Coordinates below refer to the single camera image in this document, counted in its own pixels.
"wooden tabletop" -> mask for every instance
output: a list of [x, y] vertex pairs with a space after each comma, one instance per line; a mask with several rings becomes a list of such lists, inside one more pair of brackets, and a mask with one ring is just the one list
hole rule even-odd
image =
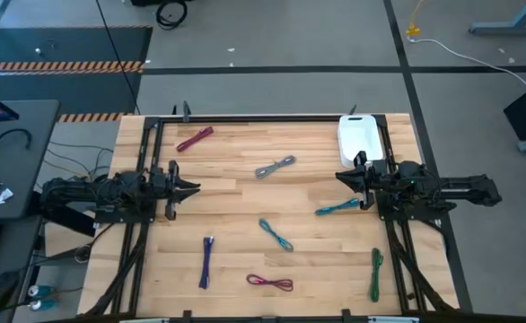
[[[409, 115], [386, 117], [397, 162], [420, 162]], [[143, 122], [143, 117], [121, 120], [111, 174], [135, 168]], [[177, 153], [177, 144], [207, 126], [215, 133]], [[338, 316], [342, 309], [353, 315], [400, 314], [387, 233], [376, 206], [366, 212], [314, 214], [356, 197], [335, 179], [336, 171], [345, 170], [338, 156], [337, 127], [337, 122], [168, 124], [160, 166], [167, 169], [175, 159], [181, 177], [201, 183], [201, 192], [177, 206], [173, 222], [165, 219], [164, 202], [159, 203], [145, 251], [137, 316], [181, 317], [184, 310], [192, 310], [195, 317]], [[255, 179], [256, 168], [290, 154], [297, 158], [294, 165]], [[261, 230], [259, 218], [288, 239], [294, 252], [284, 251]], [[442, 237], [422, 223], [410, 225], [420, 270], [445, 301], [458, 307]], [[115, 225], [94, 246], [80, 313], [93, 306], [117, 273], [124, 230], [124, 225]], [[215, 237], [215, 243], [210, 285], [203, 290], [198, 283], [202, 239], [207, 236]], [[368, 297], [373, 248], [384, 256], [376, 303]], [[294, 290], [247, 284], [248, 274], [293, 279]], [[127, 281], [123, 309], [131, 278]]]

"dark red cable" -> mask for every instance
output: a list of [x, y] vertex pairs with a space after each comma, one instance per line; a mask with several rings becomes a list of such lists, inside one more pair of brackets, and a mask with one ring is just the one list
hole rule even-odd
[[204, 129], [201, 129], [199, 130], [199, 132], [197, 133], [197, 135], [194, 135], [192, 136], [191, 138], [189, 138], [188, 140], [184, 141], [183, 143], [181, 143], [180, 145], [177, 146], [177, 151], [178, 152], [183, 152], [184, 150], [188, 149], [192, 144], [198, 142], [199, 140], [207, 137], [208, 135], [211, 135], [213, 134], [213, 128], [212, 127], [207, 127], [207, 128], [204, 128]]
[[279, 279], [275, 281], [268, 281], [267, 279], [261, 278], [257, 275], [249, 274], [247, 275], [247, 282], [249, 284], [255, 284], [255, 285], [260, 285], [260, 284], [274, 285], [276, 288], [286, 291], [286, 292], [291, 292], [293, 290], [293, 280], [291, 279]]

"gray floor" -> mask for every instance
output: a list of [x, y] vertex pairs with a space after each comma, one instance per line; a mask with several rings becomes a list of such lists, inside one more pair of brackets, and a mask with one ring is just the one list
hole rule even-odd
[[[154, 24], [153, 7], [134, 8], [120, 0], [101, 3], [110, 25]], [[392, 3], [403, 31], [416, 0]], [[473, 21], [510, 21], [525, 3], [426, 1], [417, 21], [422, 38], [438, 39], [493, 64], [526, 65], [526, 37], [467, 33]], [[12, 0], [0, 21], [0, 28], [78, 25], [101, 25], [92, 0]], [[406, 44], [406, 51], [411, 65], [474, 65], [433, 44]], [[188, 20], [180, 29], [154, 29], [148, 59], [147, 68], [398, 64], [378, 0], [197, 0], [190, 4]], [[517, 139], [502, 113], [526, 89], [506, 74], [415, 74], [414, 80], [441, 175], [485, 172], [504, 197], [494, 208], [460, 203], [451, 215], [474, 309], [526, 315], [526, 155], [516, 151]], [[347, 112], [354, 104], [361, 112], [410, 112], [401, 74], [143, 77], [138, 102], [145, 114], [170, 113], [172, 105], [183, 100], [195, 113]], [[117, 129], [117, 122], [58, 124], [53, 140], [111, 147]], [[97, 153], [54, 151], [89, 165], [95, 163]], [[57, 162], [81, 171], [71, 163]], [[46, 165], [39, 182], [55, 176], [69, 175]], [[41, 279], [58, 275], [62, 274], [42, 272]], [[82, 276], [71, 280], [81, 284]], [[71, 308], [54, 313], [69, 317]], [[18, 318], [21, 322], [48, 319]]]

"green cable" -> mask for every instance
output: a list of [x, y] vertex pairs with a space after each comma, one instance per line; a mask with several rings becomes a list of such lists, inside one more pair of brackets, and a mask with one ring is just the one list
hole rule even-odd
[[381, 251], [373, 248], [373, 275], [371, 275], [371, 288], [369, 289], [369, 296], [373, 302], [379, 301], [379, 268], [381, 265]]

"black metal frame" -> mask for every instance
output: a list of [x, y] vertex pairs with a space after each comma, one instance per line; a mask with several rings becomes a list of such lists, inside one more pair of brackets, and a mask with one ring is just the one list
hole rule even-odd
[[[184, 117], [182, 116], [169, 116], [169, 117], [146, 117], [144, 122], [144, 132], [142, 133], [142, 139], [139, 149], [139, 156], [137, 159], [137, 166], [136, 171], [141, 171], [144, 168], [145, 165], [145, 155], [147, 153], [147, 145], [149, 143], [149, 136], [151, 134], [151, 131], [153, 128], [156, 129], [155, 131], [155, 141], [153, 146], [153, 154], [152, 154], [152, 161], [151, 161], [151, 168], [158, 167], [159, 164], [159, 156], [161, 151], [161, 145], [162, 145], [162, 134], [163, 129], [167, 124], [170, 123], [183, 123], [183, 122], [189, 122], [189, 123], [233, 123], [233, 122], [338, 122], [340, 117], [343, 115], [340, 114], [333, 114], [333, 115], [251, 115], [251, 116], [189, 116], [186, 115]], [[389, 130], [387, 128], [387, 120], [384, 115], [374, 115], [377, 120], [377, 125], [380, 129], [380, 134], [382, 137], [382, 144], [384, 146], [384, 151], [386, 155], [386, 163], [387, 163], [387, 171], [394, 171], [396, 170], [396, 164], [394, 159], [394, 152], [392, 150], [392, 145], [390, 142], [390, 135]], [[408, 222], [403, 221], [399, 222], [399, 226], [401, 228], [401, 232], [403, 235], [403, 240], [405, 241], [405, 247], [406, 252], [408, 253], [408, 256], [413, 260], [413, 262], [416, 264], [416, 256], [415, 256], [415, 250], [413, 247], [413, 241], [412, 236], [410, 233], [410, 229], [408, 227]], [[394, 222], [393, 221], [385, 221], [385, 227], [387, 230], [388, 235], [390, 235], [391, 231], [394, 234]], [[133, 230], [134, 230], [134, 224], [128, 223], [126, 225], [126, 230], [124, 233], [124, 239], [122, 243], [121, 248], [121, 254], [120, 254], [120, 260], [119, 260], [119, 267], [123, 267], [126, 263], [127, 256], [129, 254], [132, 238], [133, 238]], [[149, 231], [149, 223], [142, 223], [140, 228], [140, 235], [144, 235], [145, 241], [147, 240], [147, 233]], [[143, 264], [144, 264], [144, 258], [145, 258], [145, 248], [144, 252], [142, 253], [142, 256], [137, 260], [135, 265], [135, 271], [133, 276], [133, 282], [132, 282], [132, 289], [129, 299], [129, 308], [128, 308], [128, 314], [135, 316], [136, 310], [137, 310], [137, 302], [139, 299], [139, 290], [141, 286], [141, 279], [142, 279], [142, 273], [143, 273]], [[392, 265], [393, 265], [393, 271], [395, 273], [395, 281], [397, 284], [397, 290], [399, 295], [399, 304], [401, 308], [401, 312], [403, 315], [409, 313], [411, 309], [408, 306], [408, 296], [407, 296], [407, 290], [405, 286], [405, 278], [403, 275], [402, 265], [399, 257], [394, 253], [391, 252], [391, 259], [392, 259]], [[425, 305], [425, 297], [421, 293], [421, 290], [416, 283], [415, 280], [413, 280], [413, 286], [414, 286], [414, 294], [416, 298], [416, 304], [417, 304], [417, 310], [420, 312], [426, 312], [426, 305]], [[123, 291], [123, 285], [119, 288], [118, 293], [116, 294], [112, 306], [111, 306], [111, 314], [116, 315], [120, 313], [120, 307], [121, 307], [121, 298], [122, 298], [122, 291]], [[366, 316], [360, 316], [360, 317], [354, 317], [350, 315], [350, 311], [342, 309], [342, 318], [344, 322], [355, 322], [355, 321], [363, 321], [365, 322], [368, 320], [368, 317]], [[250, 321], [251, 319], [254, 319], [253, 321], [261, 322], [265, 321], [265, 318], [202, 318], [201, 320], [205, 321]], [[191, 311], [185, 310], [182, 316], [182, 319], [176, 319], [181, 322], [190, 322], [191, 321]], [[330, 322], [330, 321], [336, 321], [340, 322], [341, 317], [301, 317], [301, 318], [281, 318], [281, 321], [292, 321], [292, 322]]]

